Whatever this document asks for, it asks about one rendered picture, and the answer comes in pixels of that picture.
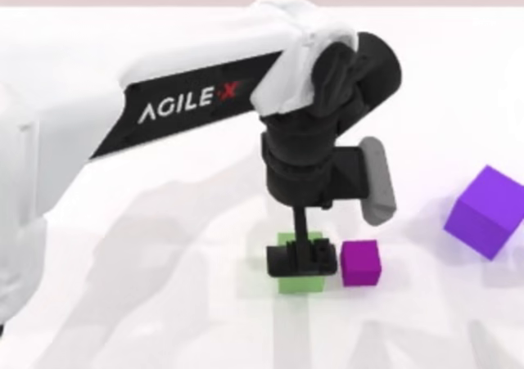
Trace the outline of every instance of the magenta cube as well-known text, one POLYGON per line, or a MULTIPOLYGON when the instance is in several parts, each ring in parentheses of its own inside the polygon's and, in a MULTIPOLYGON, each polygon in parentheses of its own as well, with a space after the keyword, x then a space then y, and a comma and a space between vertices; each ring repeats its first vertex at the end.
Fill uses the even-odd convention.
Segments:
POLYGON ((457 199, 444 229, 492 260, 524 218, 524 187, 486 166, 457 199))
POLYGON ((382 273, 376 241, 342 244, 341 270, 344 286, 375 286, 382 273))

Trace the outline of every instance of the white tabletop surface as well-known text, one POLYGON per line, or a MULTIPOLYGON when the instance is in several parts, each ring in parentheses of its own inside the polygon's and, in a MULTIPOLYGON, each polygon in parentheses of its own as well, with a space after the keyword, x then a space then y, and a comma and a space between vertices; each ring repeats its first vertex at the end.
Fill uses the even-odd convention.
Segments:
MULTIPOLYGON (((81 173, 49 214, 43 283, 7 325, 0 369, 524 367, 524 229, 493 262, 442 230, 485 164, 524 182, 524 9, 337 11, 404 67, 401 91, 340 139, 384 142, 399 211, 369 227, 339 203, 310 227, 338 247, 377 239, 379 286, 337 275, 322 294, 278 294, 264 248, 291 212, 266 192, 253 113, 81 173)), ((2 9, 0 46, 110 45, 209 13, 2 9)))

